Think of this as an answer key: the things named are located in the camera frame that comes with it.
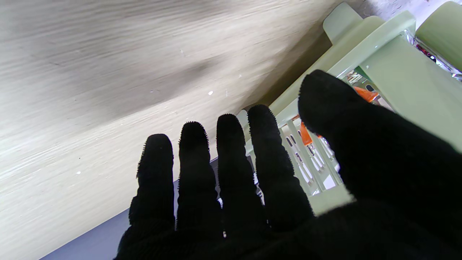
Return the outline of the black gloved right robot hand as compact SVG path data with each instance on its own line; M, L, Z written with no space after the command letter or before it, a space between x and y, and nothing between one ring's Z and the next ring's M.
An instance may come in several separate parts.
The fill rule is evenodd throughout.
M302 81L298 111L328 141L354 202L316 217L274 115L256 105L248 120L265 202L236 116L217 121L219 193L204 128L183 126L176 216L172 144L165 134L151 135L116 259L461 259L458 151L322 70Z

